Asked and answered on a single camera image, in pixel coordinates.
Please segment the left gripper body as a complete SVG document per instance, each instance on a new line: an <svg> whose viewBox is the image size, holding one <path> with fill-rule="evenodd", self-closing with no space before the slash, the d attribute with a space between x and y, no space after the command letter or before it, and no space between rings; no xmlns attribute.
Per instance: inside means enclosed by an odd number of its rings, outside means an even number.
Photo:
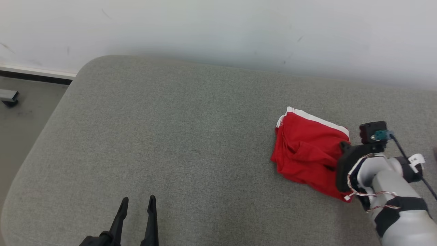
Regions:
<svg viewBox="0 0 437 246"><path fill-rule="evenodd" d="M109 231L103 231L99 236L87 236L79 244L80 246L120 246L114 235Z"/></svg>

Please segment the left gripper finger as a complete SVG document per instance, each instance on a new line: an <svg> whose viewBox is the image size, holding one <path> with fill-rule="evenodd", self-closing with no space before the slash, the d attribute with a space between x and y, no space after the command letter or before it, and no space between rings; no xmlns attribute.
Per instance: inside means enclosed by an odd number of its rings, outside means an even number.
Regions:
<svg viewBox="0 0 437 246"><path fill-rule="evenodd" d="M128 204L128 197L124 197L108 232L110 237L110 246L121 246L122 229L124 220L127 216Z"/></svg>
<svg viewBox="0 0 437 246"><path fill-rule="evenodd" d="M150 196L147 214L147 226L144 239L141 241L141 246L159 246L157 207L156 197L154 195Z"/></svg>

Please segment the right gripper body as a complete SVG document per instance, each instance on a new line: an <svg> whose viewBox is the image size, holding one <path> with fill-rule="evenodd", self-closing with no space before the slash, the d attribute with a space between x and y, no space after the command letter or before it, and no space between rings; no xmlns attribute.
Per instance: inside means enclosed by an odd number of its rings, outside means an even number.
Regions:
<svg viewBox="0 0 437 246"><path fill-rule="evenodd" d="M337 162L336 186L339 192L349 192L348 173L360 158L367 154L382 153L386 149L387 141L352 146L348 142L340 142L342 156Z"/></svg>

